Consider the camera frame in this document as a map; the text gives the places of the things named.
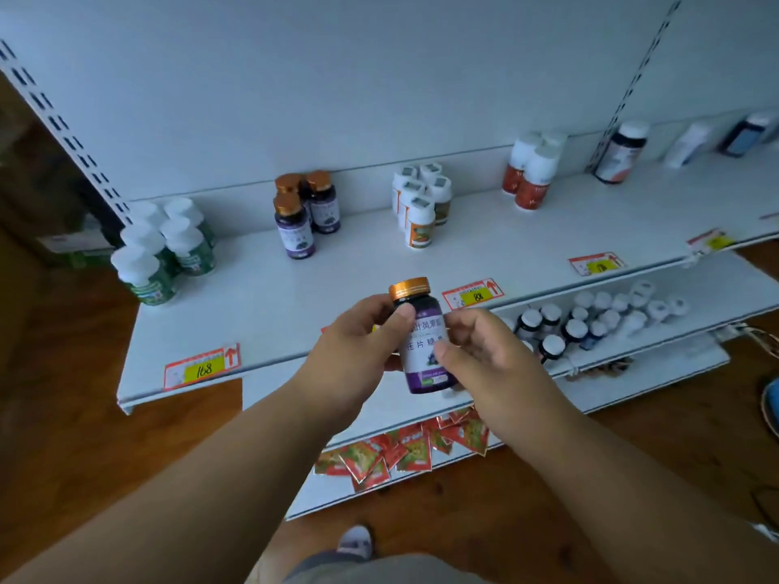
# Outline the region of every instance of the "top shelf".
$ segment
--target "top shelf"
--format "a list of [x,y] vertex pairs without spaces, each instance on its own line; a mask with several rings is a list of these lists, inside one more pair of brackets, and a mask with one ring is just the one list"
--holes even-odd
[[[760,218],[779,212],[777,157],[762,147],[742,159],[700,156],[682,170],[653,163],[618,186],[571,176],[551,186],[535,213],[502,191],[463,196],[418,251],[404,245],[389,207],[317,235],[317,253],[299,262],[287,258],[276,230],[224,239],[213,274],[188,279],[170,304],[140,307],[118,401],[160,392],[165,364],[229,343],[241,344],[242,370],[304,355],[339,313],[414,276],[429,278],[444,308],[443,291],[492,277],[506,293],[493,307],[681,264],[686,241],[714,227],[738,244],[779,236],[779,217]],[[375,192],[389,203],[389,189],[388,180]],[[604,251],[626,267],[582,277],[568,262]]]

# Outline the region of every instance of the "yellow price sticker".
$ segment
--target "yellow price sticker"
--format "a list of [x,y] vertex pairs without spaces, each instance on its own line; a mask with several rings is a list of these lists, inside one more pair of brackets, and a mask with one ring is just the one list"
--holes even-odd
[[706,245],[712,249],[712,251],[721,250],[724,247],[730,246],[735,244],[735,241],[733,241],[728,236],[717,236],[712,237],[710,240],[706,242]]
[[202,381],[222,371],[224,371],[224,356],[200,361],[184,369],[184,383]]
[[596,260],[595,262],[587,263],[587,270],[590,274],[596,275],[599,273],[607,273],[609,270],[617,270],[619,267],[612,260],[606,258],[605,260]]
[[460,297],[463,300],[463,304],[465,304],[464,306],[470,307],[471,305],[492,299],[492,293],[487,287],[482,287],[481,289],[476,289],[475,291],[461,293]]

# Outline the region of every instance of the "person's right arm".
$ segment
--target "person's right arm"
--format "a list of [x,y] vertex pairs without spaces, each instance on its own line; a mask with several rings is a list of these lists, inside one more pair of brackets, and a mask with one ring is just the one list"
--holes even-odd
[[538,471],[623,582],[768,582],[779,546],[577,410],[485,310],[449,313],[435,355]]

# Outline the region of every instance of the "forearm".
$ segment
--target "forearm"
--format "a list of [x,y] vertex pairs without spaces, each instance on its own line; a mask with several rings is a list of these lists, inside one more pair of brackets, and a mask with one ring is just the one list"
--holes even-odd
[[779,571],[773,543],[583,415],[524,449],[623,582],[762,582]]
[[8,582],[243,582],[332,430],[286,384]]

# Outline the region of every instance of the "gold cap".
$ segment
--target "gold cap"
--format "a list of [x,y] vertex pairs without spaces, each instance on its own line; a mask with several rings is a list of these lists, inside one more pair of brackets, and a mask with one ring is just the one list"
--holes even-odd
[[300,197],[297,196],[297,192],[285,192],[279,193],[273,199],[273,207],[276,209],[276,213],[282,217],[288,217],[295,215],[303,209],[300,204]]
[[326,191],[333,186],[333,183],[330,182],[330,172],[326,170],[315,170],[306,176],[306,180],[314,192]]
[[416,279],[404,280],[403,283],[397,283],[391,285],[389,289],[389,296],[392,301],[403,299],[410,295],[421,295],[430,293],[430,283],[428,277],[418,276]]
[[276,179],[276,190],[279,193],[297,192],[301,180],[303,180],[303,176],[300,174],[281,174]]

